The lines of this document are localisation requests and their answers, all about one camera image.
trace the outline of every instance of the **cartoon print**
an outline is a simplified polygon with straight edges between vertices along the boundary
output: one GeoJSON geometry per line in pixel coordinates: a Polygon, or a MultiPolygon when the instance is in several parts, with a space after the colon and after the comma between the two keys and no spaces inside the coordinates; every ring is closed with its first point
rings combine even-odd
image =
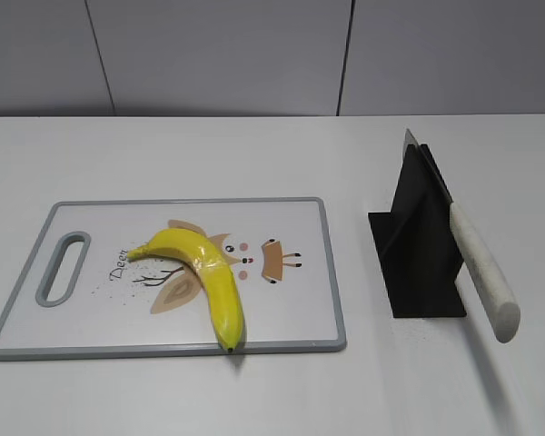
{"type": "MultiPolygon", "coordinates": [[[[208,236],[201,227],[179,220],[170,220],[168,222],[168,227],[191,230],[207,237],[216,247],[220,249],[223,258],[230,266],[241,263],[243,267],[245,267],[250,266],[250,264],[253,263],[252,257],[234,257],[233,253],[236,253],[236,247],[226,243],[226,238],[230,235],[229,233],[220,233],[216,234],[215,236],[208,236]]],[[[248,243],[240,243],[238,245],[238,250],[241,252],[246,252],[248,248],[248,243]]],[[[280,241],[270,239],[263,244],[262,248],[264,256],[262,277],[267,282],[280,282],[282,280],[283,266],[298,268],[302,265],[301,263],[284,262],[284,258],[286,257],[301,257],[301,254],[291,253],[283,255],[280,241]]],[[[162,270],[162,273],[164,274],[162,277],[142,276],[141,279],[134,280],[134,282],[141,282],[144,286],[163,285],[162,290],[159,292],[154,304],[152,305],[152,314],[162,313],[180,307],[193,300],[202,289],[200,279],[187,265],[180,266],[175,270],[162,270]],[[180,274],[175,279],[168,282],[176,273],[180,274]]],[[[238,272],[238,278],[240,280],[246,280],[247,277],[248,272],[244,269],[238,272]]]]}
{"type": "Polygon", "coordinates": [[[285,263],[285,257],[301,257],[300,253],[282,254],[281,241],[269,239],[263,244],[263,278],[270,283],[277,283],[282,280],[283,266],[301,268],[301,263],[285,263]]]}

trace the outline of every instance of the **banana tip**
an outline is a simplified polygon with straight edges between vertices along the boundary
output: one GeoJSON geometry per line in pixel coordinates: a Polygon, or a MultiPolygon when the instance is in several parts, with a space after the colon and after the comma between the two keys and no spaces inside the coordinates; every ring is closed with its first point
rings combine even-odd
{"type": "Polygon", "coordinates": [[[142,257],[145,257],[147,255],[147,250],[145,245],[142,247],[134,248],[129,253],[127,253],[126,257],[129,262],[136,261],[137,259],[141,259],[142,257]]]}

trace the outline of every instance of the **yellow banana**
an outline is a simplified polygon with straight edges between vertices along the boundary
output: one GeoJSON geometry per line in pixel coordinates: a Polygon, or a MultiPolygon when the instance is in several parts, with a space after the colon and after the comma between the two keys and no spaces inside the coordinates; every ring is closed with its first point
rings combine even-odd
{"type": "Polygon", "coordinates": [[[146,245],[131,250],[127,259],[131,262],[148,256],[177,259],[193,268],[208,295],[218,342],[226,351],[232,352],[243,335],[243,307],[233,272],[220,250],[197,232],[165,229],[146,245]]]}

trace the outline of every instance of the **knife stand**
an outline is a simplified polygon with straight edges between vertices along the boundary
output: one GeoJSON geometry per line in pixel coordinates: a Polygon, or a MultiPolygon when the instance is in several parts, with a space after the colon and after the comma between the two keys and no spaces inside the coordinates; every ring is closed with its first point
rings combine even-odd
{"type": "Polygon", "coordinates": [[[386,213],[368,213],[394,318],[463,317],[451,195],[426,144],[410,144],[386,213]]]}

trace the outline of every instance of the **table surface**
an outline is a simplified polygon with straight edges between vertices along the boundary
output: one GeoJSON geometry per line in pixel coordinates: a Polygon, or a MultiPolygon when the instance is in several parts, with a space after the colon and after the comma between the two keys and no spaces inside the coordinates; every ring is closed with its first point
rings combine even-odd
{"type": "Polygon", "coordinates": [[[545,115],[0,118],[0,312],[53,203],[320,196],[343,352],[0,362],[0,434],[545,435],[545,115]],[[518,297],[498,343],[463,268],[463,319],[394,320],[367,212],[404,129],[428,143],[518,297]]]}

